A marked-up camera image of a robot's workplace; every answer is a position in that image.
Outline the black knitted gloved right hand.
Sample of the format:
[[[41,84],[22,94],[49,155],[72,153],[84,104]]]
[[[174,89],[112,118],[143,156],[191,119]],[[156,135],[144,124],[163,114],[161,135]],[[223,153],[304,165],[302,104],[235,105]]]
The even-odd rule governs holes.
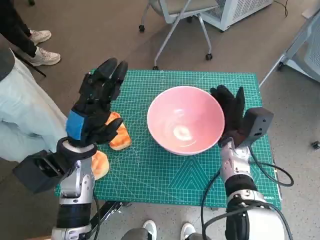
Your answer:
[[[244,88],[242,86],[239,87],[234,96],[226,86],[219,85],[216,88],[212,87],[210,94],[218,101],[224,114],[224,130],[222,135],[237,131],[243,121],[245,108]]]

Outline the black left hand blue tape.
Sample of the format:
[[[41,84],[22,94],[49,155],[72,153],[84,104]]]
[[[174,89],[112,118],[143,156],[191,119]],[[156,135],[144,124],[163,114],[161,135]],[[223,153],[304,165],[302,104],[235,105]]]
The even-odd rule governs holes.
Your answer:
[[[112,57],[85,74],[79,99],[66,121],[66,133],[73,146],[109,143],[116,137],[122,118],[107,121],[111,115],[111,102],[119,96],[127,70],[126,61],[118,63]]]

